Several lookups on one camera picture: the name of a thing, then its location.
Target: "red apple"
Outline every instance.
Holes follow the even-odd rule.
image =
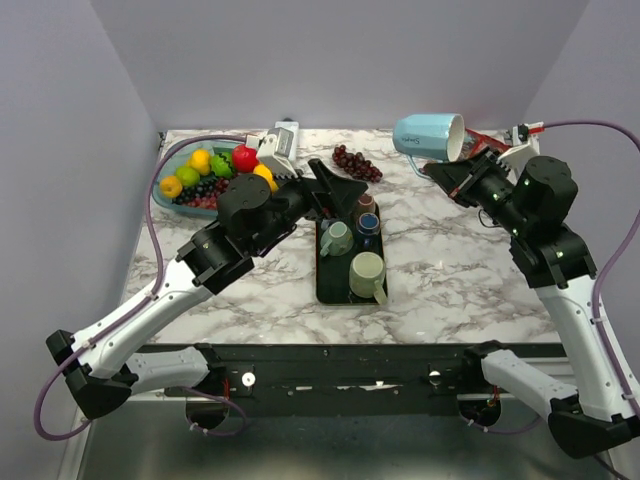
[[[236,170],[241,173],[251,173],[260,163],[256,157],[258,152],[246,145],[238,145],[231,152],[231,162]]]

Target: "white wall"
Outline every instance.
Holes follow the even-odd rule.
[[[64,445],[31,422],[44,341],[116,305],[157,135],[86,0],[3,2],[0,65],[0,478],[49,480]],[[47,407],[66,431],[63,381]]]
[[[599,118],[619,122],[640,135],[639,19],[637,0],[592,0],[525,120]],[[599,127],[554,128],[543,134],[541,144],[546,154],[569,162],[580,191],[568,222],[587,240],[601,268],[640,208],[640,154],[626,137]],[[636,238],[612,270],[603,293],[636,375],[640,375],[639,282],[640,238]],[[640,458],[640,440],[634,443],[635,457]]]
[[[92,0],[165,128],[520,121],[587,0]]]

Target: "fruit bowl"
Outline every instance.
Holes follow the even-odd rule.
[[[219,153],[228,153],[229,155],[233,151],[233,149],[238,146],[238,142],[231,141],[202,141],[197,142],[191,145],[187,145],[183,149],[179,150],[167,163],[153,186],[153,191],[151,196],[153,200],[161,207],[166,208],[168,210],[172,210],[174,212],[183,214],[183,215],[192,215],[199,217],[207,217],[207,218],[216,218],[218,216],[217,210],[207,210],[205,208],[199,207],[191,207],[188,205],[178,205],[172,201],[172,199],[165,196],[160,190],[160,182],[166,177],[174,175],[176,169],[181,167],[187,163],[191,154],[198,149],[207,150],[211,155],[219,154]],[[202,176],[199,184],[207,184],[216,181],[216,176],[211,173],[206,176]]]

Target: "green mug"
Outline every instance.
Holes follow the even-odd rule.
[[[320,256],[344,255],[353,247],[353,234],[347,224],[336,222],[322,234],[320,238]]]
[[[384,291],[386,266],[382,257],[373,252],[362,252],[354,257],[349,268],[349,288],[362,298],[375,298],[380,305],[387,303]]]

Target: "mug handle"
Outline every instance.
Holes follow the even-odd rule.
[[[327,241],[327,243],[325,243],[322,248],[320,249],[320,256],[321,257],[326,257],[327,255],[329,255],[329,246],[331,245],[331,239],[329,239]]]
[[[385,305],[387,303],[387,294],[384,293],[384,288],[382,287],[382,282],[380,280],[376,280],[373,282],[373,298],[376,299],[380,305]]]

